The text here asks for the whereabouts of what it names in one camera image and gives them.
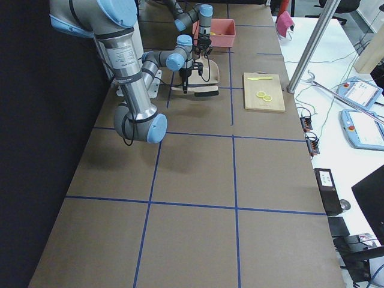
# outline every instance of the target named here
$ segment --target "white desk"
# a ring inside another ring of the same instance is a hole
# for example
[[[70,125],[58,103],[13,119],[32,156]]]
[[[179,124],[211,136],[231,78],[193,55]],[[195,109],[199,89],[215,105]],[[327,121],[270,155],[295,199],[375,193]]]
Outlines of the white desk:
[[[317,19],[294,18],[293,21],[295,23],[293,40],[280,40],[281,51],[290,78],[297,66],[297,63],[290,63],[290,61],[298,62],[300,60]],[[348,67],[356,56],[354,51],[352,43],[338,21],[331,20],[311,62],[333,61],[350,55],[332,63],[310,63],[308,69],[315,74],[317,82],[328,88],[333,88],[352,76],[372,80],[369,74],[358,74],[354,68],[348,74]],[[302,79],[307,78],[309,75],[305,73]],[[295,96],[297,97],[307,87],[309,84],[301,81],[295,91]],[[317,115],[312,117],[312,125],[313,132],[320,136],[321,126],[331,105],[332,95],[321,88],[310,87],[304,90],[298,99],[310,103],[316,108]],[[380,97],[379,101],[384,102],[383,97]],[[314,113],[313,108],[309,105],[303,104],[303,106]],[[350,107],[335,100],[320,136],[320,155],[313,158],[312,165],[314,168],[331,169],[339,198],[350,202],[351,209],[339,215],[343,216],[350,234],[370,233],[373,235],[371,227],[354,198],[351,187],[384,164],[384,152],[351,147],[340,125],[339,112],[343,109],[350,109]],[[372,110],[384,115],[384,107],[374,105]]]

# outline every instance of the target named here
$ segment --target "black curtain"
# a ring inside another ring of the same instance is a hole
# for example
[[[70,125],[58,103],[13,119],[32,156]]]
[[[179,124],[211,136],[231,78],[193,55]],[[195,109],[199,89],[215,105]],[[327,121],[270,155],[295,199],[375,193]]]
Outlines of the black curtain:
[[[0,287],[27,287],[109,84],[49,2],[1,1]]]

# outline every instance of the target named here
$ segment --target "black chair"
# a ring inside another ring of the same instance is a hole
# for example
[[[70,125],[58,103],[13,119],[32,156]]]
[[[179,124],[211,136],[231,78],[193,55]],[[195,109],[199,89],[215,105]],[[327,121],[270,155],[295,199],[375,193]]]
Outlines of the black chair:
[[[324,8],[326,0],[319,0],[320,5],[315,5],[315,7]],[[356,11],[360,6],[360,0],[341,0],[335,13],[350,13]],[[320,15],[305,15],[308,18],[319,18]],[[332,17],[333,19],[337,19],[341,22],[341,25],[345,25],[347,23],[347,19],[340,18],[337,16]]]

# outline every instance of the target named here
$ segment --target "cutting board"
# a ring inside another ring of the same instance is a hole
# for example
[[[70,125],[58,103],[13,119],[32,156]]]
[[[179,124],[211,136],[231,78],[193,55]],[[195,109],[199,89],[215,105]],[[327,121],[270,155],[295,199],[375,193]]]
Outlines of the cutting board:
[[[272,79],[248,79],[257,77],[271,77]],[[256,95],[258,92],[270,95],[272,100],[265,101]],[[277,74],[244,73],[244,103],[247,110],[285,112],[286,107],[284,105],[279,76]]]

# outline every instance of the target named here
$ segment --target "red plastic bin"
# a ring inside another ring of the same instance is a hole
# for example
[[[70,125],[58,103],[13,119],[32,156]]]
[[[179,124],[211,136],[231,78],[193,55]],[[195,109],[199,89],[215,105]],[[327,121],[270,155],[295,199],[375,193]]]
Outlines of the red plastic bin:
[[[199,35],[199,22],[193,23],[194,39]],[[214,47],[232,47],[236,37],[233,19],[212,19],[211,40]]]

